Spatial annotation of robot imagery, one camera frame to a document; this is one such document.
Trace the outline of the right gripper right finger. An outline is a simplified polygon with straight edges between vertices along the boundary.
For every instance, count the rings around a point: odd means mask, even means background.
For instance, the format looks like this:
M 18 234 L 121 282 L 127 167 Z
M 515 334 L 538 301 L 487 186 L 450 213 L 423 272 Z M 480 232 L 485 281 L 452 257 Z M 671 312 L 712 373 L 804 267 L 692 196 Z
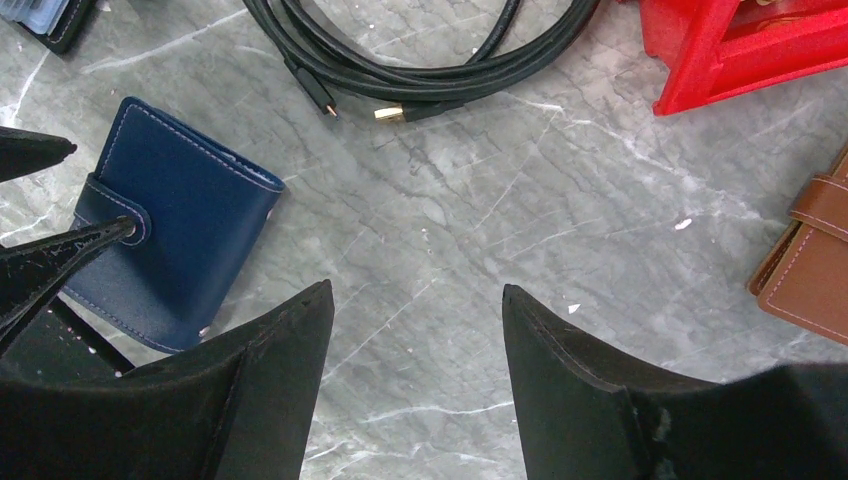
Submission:
M 847 368 L 785 364 L 729 383 L 665 370 L 516 285 L 504 341 L 531 479 L 843 479 Z

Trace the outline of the blue card holder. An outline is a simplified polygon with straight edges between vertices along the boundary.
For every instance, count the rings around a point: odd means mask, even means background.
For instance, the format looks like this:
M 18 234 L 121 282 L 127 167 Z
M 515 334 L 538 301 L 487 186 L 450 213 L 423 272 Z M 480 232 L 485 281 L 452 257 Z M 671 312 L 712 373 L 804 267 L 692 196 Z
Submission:
M 127 97 L 83 184 L 74 226 L 126 216 L 135 228 L 64 292 L 150 348 L 190 349 L 211 326 L 284 188 L 268 170 Z

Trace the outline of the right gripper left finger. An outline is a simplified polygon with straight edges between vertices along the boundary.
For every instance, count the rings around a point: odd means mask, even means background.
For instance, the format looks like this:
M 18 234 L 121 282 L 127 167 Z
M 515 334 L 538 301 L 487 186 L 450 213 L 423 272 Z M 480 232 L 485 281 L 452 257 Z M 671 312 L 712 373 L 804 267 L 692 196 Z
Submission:
M 5 479 L 296 479 L 334 320 L 329 281 L 121 377 L 1 378 Z

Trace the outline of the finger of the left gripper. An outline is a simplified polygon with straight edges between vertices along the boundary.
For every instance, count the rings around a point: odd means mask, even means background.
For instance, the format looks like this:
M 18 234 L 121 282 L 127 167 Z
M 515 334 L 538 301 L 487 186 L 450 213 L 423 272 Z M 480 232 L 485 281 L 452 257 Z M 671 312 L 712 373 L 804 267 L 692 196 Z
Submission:
M 1 251 L 1 350 L 49 304 L 77 271 L 131 236 L 127 216 Z
M 1 182 L 58 165 L 76 150 L 64 137 L 1 127 Z

